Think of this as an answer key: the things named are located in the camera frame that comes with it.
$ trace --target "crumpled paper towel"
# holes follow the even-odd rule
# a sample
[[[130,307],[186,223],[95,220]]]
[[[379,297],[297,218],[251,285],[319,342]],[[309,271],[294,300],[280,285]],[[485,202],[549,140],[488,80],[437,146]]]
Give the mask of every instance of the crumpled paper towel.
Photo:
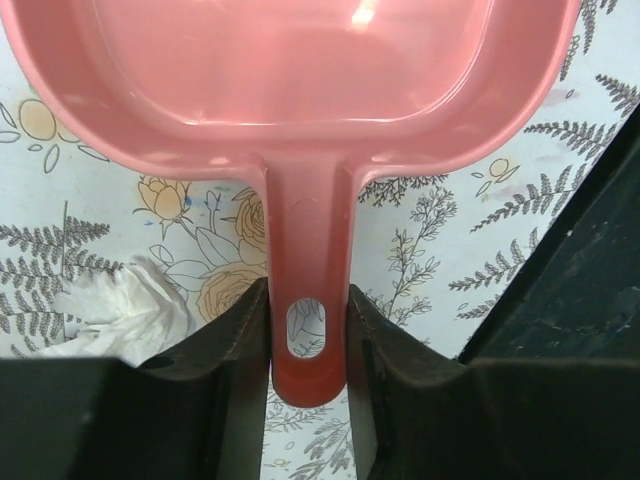
[[[84,321],[78,336],[37,357],[119,357],[137,367],[196,330],[184,300],[156,266],[140,257],[114,272],[63,281],[58,312]]]

